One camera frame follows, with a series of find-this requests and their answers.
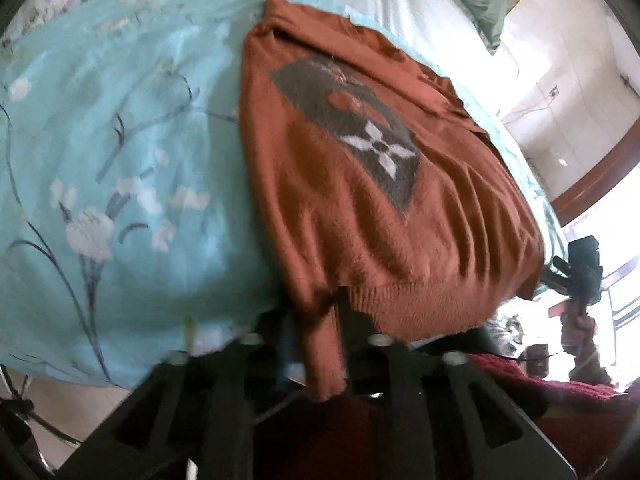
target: bed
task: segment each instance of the bed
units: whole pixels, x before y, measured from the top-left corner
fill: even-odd
[[[495,58],[452,0],[290,1],[377,30],[449,76],[529,204],[545,261],[564,256],[550,203],[496,117]],[[280,304],[237,124],[242,40],[263,7],[20,6],[0,50],[0,362],[130,388],[170,352],[217,350]]]

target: white wall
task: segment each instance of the white wall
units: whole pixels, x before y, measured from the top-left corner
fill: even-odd
[[[500,118],[551,199],[593,168],[640,116],[640,98],[616,65],[608,14],[610,21],[603,0],[522,0],[507,16],[500,54],[515,58],[518,75]],[[624,64],[640,71],[633,49]],[[559,94],[551,99],[555,86]]]

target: silver bolt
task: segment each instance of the silver bolt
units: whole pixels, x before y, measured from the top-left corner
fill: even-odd
[[[240,344],[244,346],[260,346],[263,343],[264,339],[256,332],[245,334],[240,338]]]
[[[367,338],[367,343],[371,346],[391,346],[394,339],[388,334],[374,334]]]
[[[166,363],[171,366],[184,366],[189,360],[189,353],[181,350],[171,352],[166,359]]]
[[[447,352],[442,356],[442,361],[449,366],[460,366],[466,364],[468,358],[463,352]]]

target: floor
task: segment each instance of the floor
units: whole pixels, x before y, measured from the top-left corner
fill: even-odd
[[[17,386],[24,376],[10,374]],[[34,379],[27,397],[35,405],[36,413],[64,433],[78,440],[85,439],[127,396],[127,390],[119,388],[95,388],[77,384]],[[0,396],[8,397],[0,385]],[[31,429],[41,453],[54,468],[59,468],[74,452],[35,422]]]

